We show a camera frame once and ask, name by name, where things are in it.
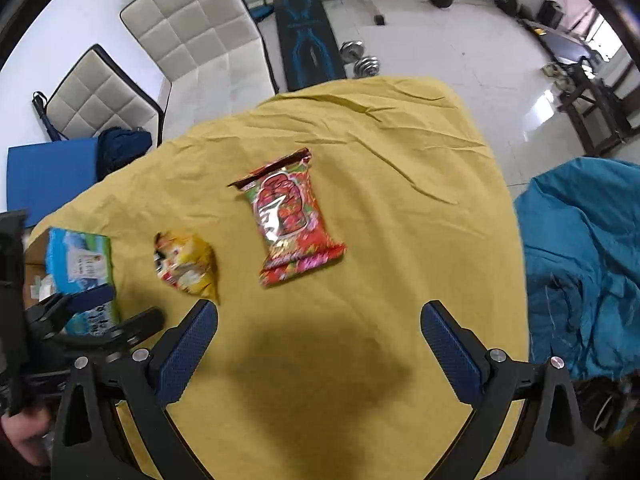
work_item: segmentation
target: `red snack bag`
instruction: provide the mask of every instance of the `red snack bag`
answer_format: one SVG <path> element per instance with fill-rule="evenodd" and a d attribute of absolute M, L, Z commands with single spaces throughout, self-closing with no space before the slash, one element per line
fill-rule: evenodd
<path fill-rule="evenodd" d="M 311 152 L 303 148 L 230 184 L 248 198 L 269 247 L 260 272 L 263 285 L 320 267 L 346 248 L 324 230 L 309 180 L 310 160 Z"/>

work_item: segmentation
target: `yellow object on table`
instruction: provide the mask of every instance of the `yellow object on table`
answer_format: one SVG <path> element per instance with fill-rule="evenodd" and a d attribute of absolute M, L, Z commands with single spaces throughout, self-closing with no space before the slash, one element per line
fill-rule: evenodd
<path fill-rule="evenodd" d="M 336 266 L 265 290 L 265 247 L 226 184 L 302 147 Z M 44 219 L 111 238 L 123 317 L 148 306 L 175 326 L 193 296 L 152 264 L 154 235 L 197 232 L 220 270 L 220 325 L 169 406 L 216 480 L 420 480 L 462 427 L 420 333 L 438 299 L 488 348 L 527 357 L 526 294 L 511 199 L 462 101 L 428 78 L 329 82 L 200 124 Z M 482 472 L 497 465 L 513 406 Z M 144 471 L 154 474 L 127 413 Z"/>

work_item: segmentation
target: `white tile floor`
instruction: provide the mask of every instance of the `white tile floor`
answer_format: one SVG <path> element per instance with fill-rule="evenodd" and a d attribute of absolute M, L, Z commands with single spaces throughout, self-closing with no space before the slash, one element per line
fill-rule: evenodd
<path fill-rule="evenodd" d="M 433 76 L 451 85 L 494 150 L 514 198 L 532 177 L 584 154 L 567 116 L 549 102 L 552 84 L 540 71 L 548 61 L 544 51 L 515 20 L 491 4 L 376 4 L 385 27 L 372 24 L 360 0 L 325 3 L 338 44 L 362 40 L 380 58 L 382 75 Z M 274 17 L 260 29 L 286 88 Z"/>

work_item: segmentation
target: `crumpled yellow wrapper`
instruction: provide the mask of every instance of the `crumpled yellow wrapper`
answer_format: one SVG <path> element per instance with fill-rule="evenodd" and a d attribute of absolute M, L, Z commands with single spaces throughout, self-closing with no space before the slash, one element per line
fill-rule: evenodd
<path fill-rule="evenodd" d="M 217 266 L 213 249 L 197 235 L 158 233 L 156 272 L 158 277 L 180 290 L 217 301 Z"/>

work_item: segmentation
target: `white label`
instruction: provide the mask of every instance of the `white label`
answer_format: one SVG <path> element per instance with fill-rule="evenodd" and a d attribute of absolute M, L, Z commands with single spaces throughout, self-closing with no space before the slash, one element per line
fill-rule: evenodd
<path fill-rule="evenodd" d="M 66 273 L 69 281 L 105 280 L 107 278 L 107 260 L 104 254 L 85 249 L 71 249 L 66 254 Z"/>

